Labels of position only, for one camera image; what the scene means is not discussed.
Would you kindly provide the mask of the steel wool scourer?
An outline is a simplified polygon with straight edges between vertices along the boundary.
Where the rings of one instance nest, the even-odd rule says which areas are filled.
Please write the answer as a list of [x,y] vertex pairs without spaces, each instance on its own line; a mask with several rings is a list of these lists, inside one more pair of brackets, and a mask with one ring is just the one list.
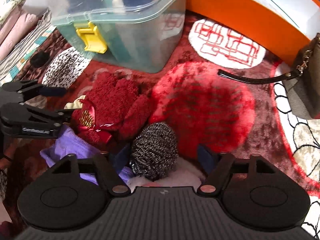
[[155,181],[166,177],[178,159],[177,138],[165,122],[144,128],[132,144],[130,167],[136,176]]

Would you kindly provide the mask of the black hair scrunchie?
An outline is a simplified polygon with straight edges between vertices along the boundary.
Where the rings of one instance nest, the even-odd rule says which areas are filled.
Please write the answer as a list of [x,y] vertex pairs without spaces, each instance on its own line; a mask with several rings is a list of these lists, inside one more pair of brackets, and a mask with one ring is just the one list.
[[50,59],[50,53],[45,51],[39,51],[38,53],[36,53],[31,57],[30,64],[34,68],[41,68],[48,62],[49,59]]

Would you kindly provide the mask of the red terry gloves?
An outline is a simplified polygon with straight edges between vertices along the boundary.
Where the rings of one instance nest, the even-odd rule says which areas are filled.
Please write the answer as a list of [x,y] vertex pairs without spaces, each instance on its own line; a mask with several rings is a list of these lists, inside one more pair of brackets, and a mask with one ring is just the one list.
[[101,151],[112,152],[133,139],[146,124],[152,110],[151,98],[140,85],[104,72],[80,100],[82,107],[71,117],[75,134]]

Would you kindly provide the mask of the purple cloth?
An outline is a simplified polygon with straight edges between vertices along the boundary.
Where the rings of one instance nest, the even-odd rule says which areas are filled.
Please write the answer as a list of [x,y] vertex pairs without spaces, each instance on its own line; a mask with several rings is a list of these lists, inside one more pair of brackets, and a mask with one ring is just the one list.
[[[48,167],[52,167],[63,157],[72,153],[75,154],[78,159],[88,159],[100,154],[101,151],[75,135],[74,131],[65,125],[61,128],[59,137],[55,143],[49,148],[41,150],[40,156],[46,161]],[[108,160],[110,161],[111,154],[117,153],[108,153]],[[125,183],[133,178],[133,172],[132,169],[129,168],[129,164],[127,164],[118,175]]]

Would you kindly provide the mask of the red patterned plush blanket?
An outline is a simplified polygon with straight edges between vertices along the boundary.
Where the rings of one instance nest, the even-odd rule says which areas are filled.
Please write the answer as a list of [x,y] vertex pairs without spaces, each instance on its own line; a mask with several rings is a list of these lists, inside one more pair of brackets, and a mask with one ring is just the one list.
[[[10,148],[14,162],[1,175],[8,181],[1,199],[12,218],[1,224],[1,239],[317,239],[318,224],[305,218],[315,207],[311,196],[319,196],[318,121],[292,114],[281,81],[252,85],[217,74],[266,79],[290,72],[290,65],[269,51],[252,68],[204,59],[188,40],[201,19],[185,13],[181,39],[157,73],[84,57],[55,29],[35,51],[50,53],[49,61],[40,69],[28,61],[13,81],[67,89],[26,104],[73,112],[66,103],[86,95],[99,74],[135,81],[153,103],[141,131],[156,122],[173,129],[178,157],[205,176],[197,190],[139,186],[131,192],[107,154],[132,149],[141,131],[112,152],[88,159],[72,153],[52,167],[40,151],[58,137],[30,138]],[[65,125],[71,128],[71,119]],[[217,153],[209,175],[198,162],[199,145]]]

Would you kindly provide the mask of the pink folded cloth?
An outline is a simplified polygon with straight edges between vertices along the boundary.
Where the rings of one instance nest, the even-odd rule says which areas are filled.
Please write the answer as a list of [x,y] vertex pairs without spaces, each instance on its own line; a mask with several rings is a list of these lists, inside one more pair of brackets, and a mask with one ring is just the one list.
[[1,27],[1,61],[14,46],[36,25],[38,18],[20,7],[16,7]]

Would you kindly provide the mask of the clear plastic storage box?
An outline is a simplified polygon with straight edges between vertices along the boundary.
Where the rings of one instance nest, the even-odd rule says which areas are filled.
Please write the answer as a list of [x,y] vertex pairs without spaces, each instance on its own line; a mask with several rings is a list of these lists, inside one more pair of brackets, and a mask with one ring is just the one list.
[[52,24],[84,57],[146,73],[181,39],[186,0],[46,0]]

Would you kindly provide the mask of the brown small handbag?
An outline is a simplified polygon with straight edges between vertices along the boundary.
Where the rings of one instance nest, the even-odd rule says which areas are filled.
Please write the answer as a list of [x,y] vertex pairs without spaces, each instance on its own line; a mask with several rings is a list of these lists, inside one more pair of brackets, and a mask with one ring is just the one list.
[[218,76],[252,85],[282,82],[292,113],[299,118],[319,119],[319,34],[297,53],[291,71],[266,79],[253,79],[218,70]]

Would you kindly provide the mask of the orange cardboard box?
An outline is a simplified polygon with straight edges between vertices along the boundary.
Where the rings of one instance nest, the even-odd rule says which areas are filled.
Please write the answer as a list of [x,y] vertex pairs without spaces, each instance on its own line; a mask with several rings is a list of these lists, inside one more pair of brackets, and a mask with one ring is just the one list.
[[291,65],[319,32],[319,0],[187,0],[200,14],[188,36],[204,59],[252,68],[270,51]]

